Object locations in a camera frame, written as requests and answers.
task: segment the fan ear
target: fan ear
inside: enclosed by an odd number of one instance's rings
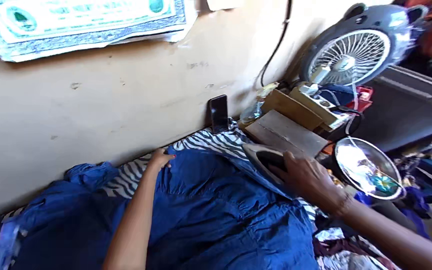
[[[424,5],[416,5],[407,9],[406,14],[409,20],[409,24],[413,24],[414,22],[426,17],[429,9]]]
[[[354,4],[346,11],[343,19],[345,21],[348,19],[351,19],[354,16],[358,16],[358,15],[362,14],[367,9],[368,9],[368,7],[364,3]]]

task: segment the clothes iron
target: clothes iron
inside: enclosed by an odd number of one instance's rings
[[[266,178],[272,179],[277,184],[275,186],[278,186],[278,188],[284,185],[284,181],[269,169],[269,165],[273,165],[285,172],[288,171],[284,165],[284,150],[262,144],[244,144],[243,150],[259,173]]]

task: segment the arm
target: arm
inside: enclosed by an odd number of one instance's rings
[[[326,213],[337,213],[345,224],[371,240],[398,266],[432,269],[431,241],[347,197],[316,160],[296,159],[290,152],[286,152],[284,158],[288,173],[275,167],[271,170],[284,179],[290,189]]]
[[[159,171],[175,155],[165,155],[157,149],[141,177],[128,208],[124,212],[103,265],[105,270],[142,270],[146,268],[146,254],[153,215],[156,178]]]

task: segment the fan grille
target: fan grille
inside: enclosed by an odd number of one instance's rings
[[[309,78],[321,65],[333,66],[342,58],[355,59],[354,66],[345,71],[332,70],[320,83],[351,85],[375,72],[389,54],[390,41],[386,34],[371,29],[347,33],[326,44],[311,61]]]

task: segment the desk fan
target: desk fan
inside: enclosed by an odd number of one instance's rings
[[[343,18],[313,40],[301,62],[300,81],[312,82],[321,66],[330,71],[320,85],[361,85],[399,63],[411,43],[412,24],[427,8],[397,5],[351,6]]]

